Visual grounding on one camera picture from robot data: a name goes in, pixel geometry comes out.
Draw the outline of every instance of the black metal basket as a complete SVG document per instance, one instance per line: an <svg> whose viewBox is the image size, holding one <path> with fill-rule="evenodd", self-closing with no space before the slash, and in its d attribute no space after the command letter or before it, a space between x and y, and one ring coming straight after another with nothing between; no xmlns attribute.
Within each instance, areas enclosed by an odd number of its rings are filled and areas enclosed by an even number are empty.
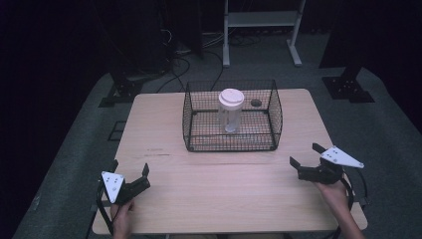
<svg viewBox="0 0 422 239"><path fill-rule="evenodd" d="M237 89L244 96L241 125L225 132L218 119L219 94ZM283 113L274 80L189 82L183 106L183 139L189 151L266 151L280 141Z"/></svg>

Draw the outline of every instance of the wire basket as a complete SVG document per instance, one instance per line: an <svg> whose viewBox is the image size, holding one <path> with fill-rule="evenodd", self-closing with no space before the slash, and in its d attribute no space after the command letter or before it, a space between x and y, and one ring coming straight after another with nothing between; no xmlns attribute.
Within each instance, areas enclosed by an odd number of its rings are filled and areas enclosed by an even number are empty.
<svg viewBox="0 0 422 239"><path fill-rule="evenodd" d="M228 133L218 118L219 94L244 96L241 124ZM268 151L279 145L283 113L274 80L189 82L183 106L183 139L189 151Z"/></svg>

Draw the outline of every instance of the wooden table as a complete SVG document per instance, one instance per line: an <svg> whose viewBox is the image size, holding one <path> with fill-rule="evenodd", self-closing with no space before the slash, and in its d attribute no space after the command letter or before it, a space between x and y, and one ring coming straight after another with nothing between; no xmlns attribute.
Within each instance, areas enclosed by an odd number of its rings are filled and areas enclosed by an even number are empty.
<svg viewBox="0 0 422 239"><path fill-rule="evenodd" d="M264 152L189 152L182 137L184 94L139 95L115 158L132 182L149 164L151 187L135 198L133 233L239 233L333 230L337 224L312 183L289 164L317 166L313 142L332 142L307 90L279 90L283 131ZM367 226L358 204L358 226ZM93 224L108 234L102 216Z"/></svg>

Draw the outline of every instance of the white lid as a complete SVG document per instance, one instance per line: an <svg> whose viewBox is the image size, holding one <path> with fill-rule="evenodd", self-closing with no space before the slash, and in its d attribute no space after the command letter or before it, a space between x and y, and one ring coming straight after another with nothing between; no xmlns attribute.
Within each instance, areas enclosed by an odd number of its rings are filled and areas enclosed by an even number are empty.
<svg viewBox="0 0 422 239"><path fill-rule="evenodd" d="M222 107L228 111L240 109L244 99L243 93L236 89L226 89L218 96Z"/></svg>

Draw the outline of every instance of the white metal stand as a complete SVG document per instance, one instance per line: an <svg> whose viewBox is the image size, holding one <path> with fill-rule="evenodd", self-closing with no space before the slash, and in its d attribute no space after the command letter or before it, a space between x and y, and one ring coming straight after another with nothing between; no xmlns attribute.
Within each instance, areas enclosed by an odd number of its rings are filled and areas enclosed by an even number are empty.
<svg viewBox="0 0 422 239"><path fill-rule="evenodd" d="M224 45L223 67L230 67L229 55L229 28L231 27L270 27L270 26L294 26L292 39L288 39L288 47L295 66L302 65L301 58L296 50L296 39L304 14L305 3L301 0L298 11L283 12L233 12L229 13L229 0L225 1L224 7Z"/></svg>

